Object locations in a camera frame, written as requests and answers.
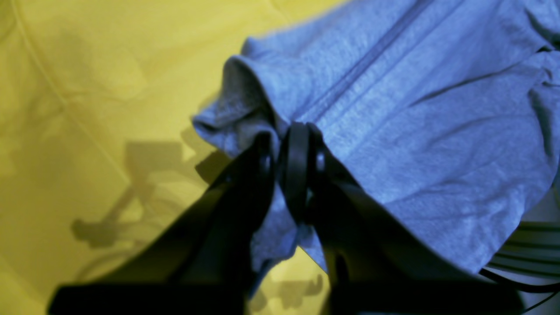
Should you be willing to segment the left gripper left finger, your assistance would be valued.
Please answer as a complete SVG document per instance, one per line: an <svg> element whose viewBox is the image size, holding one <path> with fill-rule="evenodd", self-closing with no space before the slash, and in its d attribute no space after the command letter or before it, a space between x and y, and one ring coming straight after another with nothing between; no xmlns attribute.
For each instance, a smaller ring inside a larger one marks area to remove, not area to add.
<svg viewBox="0 0 560 315"><path fill-rule="evenodd" d="M244 315L250 243L274 193L272 136L253 144L155 242L92 283L60 287L50 315Z"/></svg>

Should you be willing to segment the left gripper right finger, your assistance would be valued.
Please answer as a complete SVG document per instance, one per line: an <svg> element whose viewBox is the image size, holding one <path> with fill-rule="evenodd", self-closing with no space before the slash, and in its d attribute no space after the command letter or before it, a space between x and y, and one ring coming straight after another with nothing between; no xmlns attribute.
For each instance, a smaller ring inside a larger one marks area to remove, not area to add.
<svg viewBox="0 0 560 315"><path fill-rule="evenodd" d="M296 224L319 238L328 315L518 315L515 289L479 280L414 237L370 197L310 123L292 123L280 186Z"/></svg>

